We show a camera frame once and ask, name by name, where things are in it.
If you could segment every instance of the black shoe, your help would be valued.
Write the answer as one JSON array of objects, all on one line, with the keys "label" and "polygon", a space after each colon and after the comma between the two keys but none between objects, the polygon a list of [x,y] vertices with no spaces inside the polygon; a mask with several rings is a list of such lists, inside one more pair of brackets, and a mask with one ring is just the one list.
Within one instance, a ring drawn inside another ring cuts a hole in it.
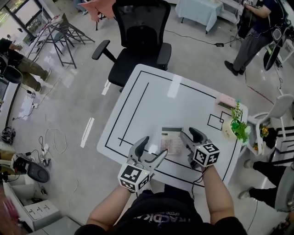
[{"label": "black shoe", "polygon": [[236,71],[233,68],[233,64],[230,63],[229,61],[225,61],[225,66],[227,67],[228,70],[230,70],[235,76],[237,76],[239,74],[239,71]]}]

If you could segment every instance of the white drawer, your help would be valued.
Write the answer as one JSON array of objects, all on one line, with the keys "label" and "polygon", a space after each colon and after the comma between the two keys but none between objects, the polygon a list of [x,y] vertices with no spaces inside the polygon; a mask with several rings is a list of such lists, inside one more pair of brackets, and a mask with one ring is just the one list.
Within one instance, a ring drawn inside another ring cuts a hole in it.
[{"label": "white drawer", "polygon": [[27,210],[33,220],[42,218],[42,216],[37,212],[37,209],[34,208],[32,205],[25,206],[24,208]]},{"label": "white drawer", "polygon": [[34,211],[36,210],[41,217],[48,216],[47,211],[40,205],[40,202],[36,203],[36,204],[33,204],[32,208],[33,208]]},{"label": "white drawer", "polygon": [[59,210],[48,200],[46,201],[41,201],[38,203],[42,208],[45,209],[45,211],[48,214],[53,214],[55,212],[58,212]]}]

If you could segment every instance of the pink object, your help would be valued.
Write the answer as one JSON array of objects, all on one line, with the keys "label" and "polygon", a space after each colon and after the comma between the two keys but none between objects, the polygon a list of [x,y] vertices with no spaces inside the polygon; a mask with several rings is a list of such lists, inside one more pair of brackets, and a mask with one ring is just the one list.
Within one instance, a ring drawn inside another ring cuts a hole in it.
[{"label": "pink object", "polygon": [[79,3],[79,5],[89,12],[92,21],[99,22],[98,15],[101,13],[108,19],[112,19],[114,17],[112,5],[115,1],[116,0],[92,0],[85,3]]},{"label": "pink object", "polygon": [[4,204],[4,208],[5,208],[6,212],[10,216],[10,219],[15,222],[18,222],[19,215],[18,215],[18,212],[17,212],[15,206],[13,205],[11,199],[7,198],[7,199],[3,200],[3,204]]},{"label": "pink object", "polygon": [[225,108],[231,109],[231,108],[236,108],[237,102],[234,98],[229,97],[228,95],[225,94],[220,94],[216,100],[216,104],[223,106]]}]

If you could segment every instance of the green leaves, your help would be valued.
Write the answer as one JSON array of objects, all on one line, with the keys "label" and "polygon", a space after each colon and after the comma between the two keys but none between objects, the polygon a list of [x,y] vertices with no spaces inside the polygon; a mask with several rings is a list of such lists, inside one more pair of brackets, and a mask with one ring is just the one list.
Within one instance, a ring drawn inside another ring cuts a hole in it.
[{"label": "green leaves", "polygon": [[240,110],[240,102],[239,101],[237,102],[236,108],[232,108],[231,111],[232,111],[232,118],[234,120],[239,120],[241,118],[243,110]]},{"label": "green leaves", "polygon": [[240,122],[239,119],[243,113],[243,110],[240,110],[240,102],[237,102],[236,108],[232,108],[232,122],[231,128],[232,131],[237,136],[238,140],[242,140],[246,144],[249,140],[250,129],[247,127],[245,122]]}]

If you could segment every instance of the folding table frame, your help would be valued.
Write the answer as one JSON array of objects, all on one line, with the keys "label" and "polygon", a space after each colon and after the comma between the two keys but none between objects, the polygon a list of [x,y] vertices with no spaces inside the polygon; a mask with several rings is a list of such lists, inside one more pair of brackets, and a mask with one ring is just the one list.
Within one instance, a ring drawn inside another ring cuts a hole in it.
[{"label": "folding table frame", "polygon": [[[57,31],[58,33],[62,34],[62,36],[58,39],[53,38],[52,34]],[[78,43],[74,43],[72,41],[70,41],[69,39],[72,38],[76,41],[78,41]],[[75,62],[74,62],[74,58],[72,56],[72,53],[70,52],[70,48],[68,46],[68,44],[70,43],[72,46],[73,44],[81,44],[83,43],[85,45],[85,41],[92,41],[95,42],[94,40],[92,40],[91,38],[89,38],[88,36],[86,36],[82,31],[80,31],[78,28],[76,28],[75,26],[73,26],[72,24],[70,24],[65,16],[65,14],[63,14],[62,17],[57,16],[55,18],[52,19],[51,22],[49,22],[43,29],[43,31],[40,33],[40,35],[38,36],[38,38],[35,40],[35,43],[30,51],[30,53],[28,54],[28,58],[31,54],[36,54],[34,59],[32,59],[33,61],[36,59],[36,57],[38,56],[38,54],[40,53],[41,49],[43,48],[45,43],[53,43],[56,53],[58,55],[58,58],[60,60],[60,63],[62,64],[62,66],[64,66],[64,64],[73,64],[75,68],[77,68]],[[71,62],[65,62],[61,60],[61,57],[59,55],[62,54],[61,50],[58,48],[58,46],[56,45],[57,42],[60,43],[65,43],[66,47],[68,49],[70,58],[71,58]]]}]

